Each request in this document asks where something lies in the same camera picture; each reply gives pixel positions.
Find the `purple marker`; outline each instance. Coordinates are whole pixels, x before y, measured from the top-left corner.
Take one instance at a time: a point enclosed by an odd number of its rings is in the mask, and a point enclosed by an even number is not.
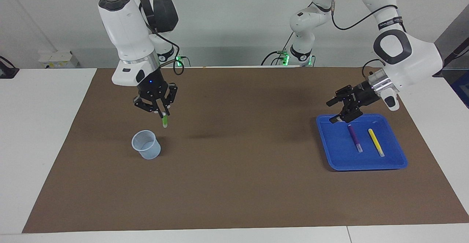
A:
[[[360,142],[358,141],[357,135],[355,134],[355,131],[353,130],[352,125],[348,125],[347,128],[348,128],[348,131],[350,132],[350,136],[352,136],[355,146],[357,146],[358,152],[363,152],[362,146],[360,145]]]

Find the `marker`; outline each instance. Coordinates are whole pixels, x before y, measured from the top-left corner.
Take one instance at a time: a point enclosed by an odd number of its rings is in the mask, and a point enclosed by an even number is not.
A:
[[[378,150],[378,152],[380,153],[380,156],[384,157],[384,152],[381,148],[380,143],[378,142],[378,139],[375,136],[375,133],[373,132],[373,129],[369,128],[368,133],[370,133],[370,137],[372,137],[373,143],[375,143],[375,147]]]
[[[348,131],[350,132],[350,136],[352,136],[353,143],[355,143],[355,146],[357,147],[358,152],[363,152],[362,146],[360,145],[360,142],[358,141],[357,135],[355,134],[355,131],[352,128],[352,125],[347,126]]]
[[[162,112],[163,118],[161,119],[163,121],[163,128],[168,127],[168,115],[166,115],[166,112]]]

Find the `green marker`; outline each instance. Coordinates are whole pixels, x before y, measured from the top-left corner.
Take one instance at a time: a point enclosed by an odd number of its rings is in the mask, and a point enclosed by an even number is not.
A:
[[[168,116],[166,115],[166,112],[162,112],[163,118],[161,119],[163,121],[163,128],[168,127]]]

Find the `white wall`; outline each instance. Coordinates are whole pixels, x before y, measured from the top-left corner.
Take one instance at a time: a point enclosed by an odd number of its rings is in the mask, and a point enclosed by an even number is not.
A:
[[[18,1],[55,48],[71,49],[85,67],[116,65],[117,53],[97,11],[99,0]],[[310,3],[310,0],[173,1],[180,21],[171,39],[181,45],[184,54],[197,66],[260,64],[268,52],[285,44],[291,33],[290,15]],[[424,41],[435,41],[468,3],[469,0],[398,0],[407,31]],[[14,31],[21,20],[14,16],[16,22],[3,23],[4,11],[12,9],[0,11],[0,54],[7,55],[4,51],[8,43],[16,52],[27,52],[23,57],[10,49],[12,61],[21,62],[22,67],[34,67],[34,51],[50,45],[45,37],[25,42],[24,36],[30,34]],[[337,0],[336,21],[340,26],[348,26],[368,13],[361,0]],[[362,65],[374,57],[372,43],[377,33],[374,19],[349,31],[339,31],[332,24],[318,27],[316,66]]]
[[[0,0],[0,55],[17,67],[39,68],[38,51],[53,51],[39,26],[18,0]]]

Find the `yellow marker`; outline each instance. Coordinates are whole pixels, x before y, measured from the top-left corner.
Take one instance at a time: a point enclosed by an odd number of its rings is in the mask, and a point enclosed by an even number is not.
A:
[[[369,128],[368,133],[370,133],[370,137],[372,137],[373,143],[375,143],[375,147],[378,150],[378,152],[380,153],[380,156],[384,157],[384,152],[381,148],[380,143],[378,142],[378,139],[375,136],[375,133],[373,132],[373,129]]]

